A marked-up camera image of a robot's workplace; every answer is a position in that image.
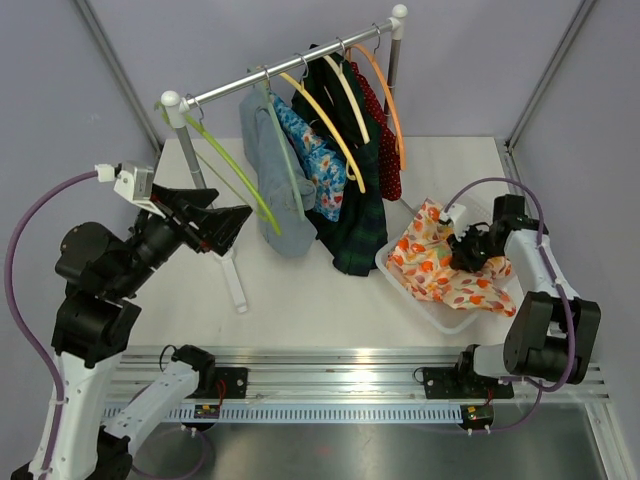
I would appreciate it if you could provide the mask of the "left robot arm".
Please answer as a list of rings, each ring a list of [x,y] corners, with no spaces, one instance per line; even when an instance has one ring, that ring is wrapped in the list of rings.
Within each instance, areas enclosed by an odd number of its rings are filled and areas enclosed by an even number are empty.
[[[72,228],[56,273],[66,282],[52,351],[54,389],[41,443],[17,479],[124,479],[140,446],[184,399],[223,398],[215,357],[178,348],[161,376],[115,418],[103,417],[107,391],[141,310],[137,291],[180,247],[224,253],[251,215],[247,205],[215,207],[214,189],[153,186],[151,207],[120,239],[96,222]]]

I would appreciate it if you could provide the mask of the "lime green hanger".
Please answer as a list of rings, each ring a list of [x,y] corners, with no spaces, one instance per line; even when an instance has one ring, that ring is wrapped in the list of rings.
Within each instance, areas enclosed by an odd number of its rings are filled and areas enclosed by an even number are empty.
[[[161,101],[155,102],[153,109],[155,111],[161,112],[162,119],[164,123],[169,126],[172,130],[175,131],[176,127],[173,127],[170,120],[167,108],[162,104]],[[236,177],[242,182],[246,190],[251,194],[253,199],[257,204],[256,214],[258,218],[268,225],[270,225],[276,235],[280,236],[282,234],[282,228],[276,219],[275,214],[272,212],[271,208],[267,206],[266,200],[259,193],[257,186],[249,179],[246,172],[240,167],[240,165],[236,162],[236,160],[230,155],[230,153],[218,142],[217,139],[204,127],[199,121],[196,121],[189,114],[186,115],[186,124],[194,129],[201,137],[204,139],[209,146],[211,146],[214,151],[219,155],[219,157],[224,160],[224,162],[231,168]],[[219,179],[223,180],[223,183],[229,187],[232,192],[244,203],[248,204],[248,200],[246,200],[234,187],[231,187],[230,183],[223,178],[221,174],[213,167],[213,164],[206,160],[204,156],[195,150],[196,158],[204,163],[204,165],[215,175],[218,176]]]

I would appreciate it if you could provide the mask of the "light blue denim skirt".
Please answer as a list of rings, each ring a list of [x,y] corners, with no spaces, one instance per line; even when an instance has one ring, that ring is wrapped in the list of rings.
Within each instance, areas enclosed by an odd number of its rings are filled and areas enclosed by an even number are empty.
[[[289,142],[288,151],[303,202],[305,219],[300,221],[282,150],[258,87],[253,88],[239,105],[244,155],[257,175],[258,191],[275,214],[282,234],[276,235],[274,229],[264,221],[260,225],[260,232],[267,244],[281,256],[302,257],[307,254],[316,237],[316,228],[306,218],[306,212],[314,206],[316,187],[306,178],[298,156],[284,134]]]

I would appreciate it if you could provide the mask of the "orange floral skirt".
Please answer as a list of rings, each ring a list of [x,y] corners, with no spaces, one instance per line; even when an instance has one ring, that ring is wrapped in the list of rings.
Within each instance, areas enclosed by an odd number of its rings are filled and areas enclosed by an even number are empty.
[[[389,253],[387,270],[418,301],[441,303],[453,310],[481,309],[514,316],[516,304],[497,285],[511,275],[511,262],[499,256],[488,259],[477,272],[454,269],[447,243],[452,229],[439,223],[441,209],[437,202],[424,201]]]

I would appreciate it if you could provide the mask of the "pale green hanger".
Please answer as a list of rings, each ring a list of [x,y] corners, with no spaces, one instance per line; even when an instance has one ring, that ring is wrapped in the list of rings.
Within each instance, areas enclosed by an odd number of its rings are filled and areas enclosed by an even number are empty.
[[[267,111],[270,115],[272,124],[275,129],[276,138],[282,150],[282,154],[283,154],[284,162],[286,166],[286,172],[288,174],[289,181],[291,184],[292,196],[295,202],[297,215],[299,217],[299,220],[303,221],[305,219],[303,202],[302,202],[302,197],[298,187],[297,177],[293,169],[293,161],[288,151],[289,142],[285,138],[284,132],[282,131],[280,122],[278,120],[276,111],[274,109],[273,102],[271,100],[270,74],[268,72],[266,65],[259,65],[256,67],[256,70],[260,70],[261,72],[264,73],[264,76],[265,76],[265,79],[261,81],[261,85],[258,87],[258,90],[261,92],[263,96],[263,100],[266,103]]]

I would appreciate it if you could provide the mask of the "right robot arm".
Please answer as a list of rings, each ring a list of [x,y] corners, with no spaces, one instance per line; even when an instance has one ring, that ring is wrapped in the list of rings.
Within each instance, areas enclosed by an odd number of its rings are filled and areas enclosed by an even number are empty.
[[[453,229],[447,242],[454,269],[477,273],[491,259],[511,262],[524,297],[504,341],[467,347],[454,368],[456,389],[476,396],[488,384],[520,378],[544,392],[580,384],[586,374],[601,309],[583,299],[561,272],[543,217],[525,212],[521,195],[493,203],[489,223],[471,223],[466,208],[451,201],[441,222]]]

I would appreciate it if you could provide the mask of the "blue floral skirt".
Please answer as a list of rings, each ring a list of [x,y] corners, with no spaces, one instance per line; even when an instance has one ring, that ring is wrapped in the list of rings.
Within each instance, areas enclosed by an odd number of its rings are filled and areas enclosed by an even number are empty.
[[[298,155],[306,178],[316,187],[316,200],[312,210],[330,222],[337,222],[347,181],[344,161],[279,96],[272,94],[271,100],[281,128]]]

